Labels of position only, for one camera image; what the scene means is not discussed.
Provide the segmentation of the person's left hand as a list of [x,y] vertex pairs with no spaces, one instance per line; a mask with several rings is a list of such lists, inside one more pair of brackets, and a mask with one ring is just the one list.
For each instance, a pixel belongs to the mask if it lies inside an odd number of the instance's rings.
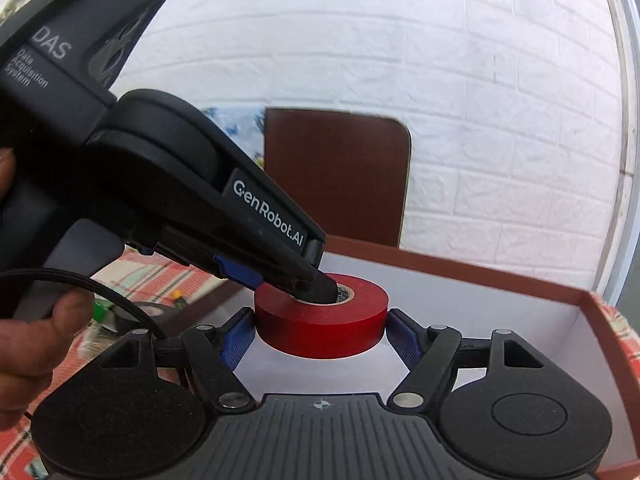
[[67,356],[75,337],[92,319],[93,294],[66,292],[50,318],[27,323],[1,322],[1,429],[15,427],[33,400],[50,387],[55,367]]

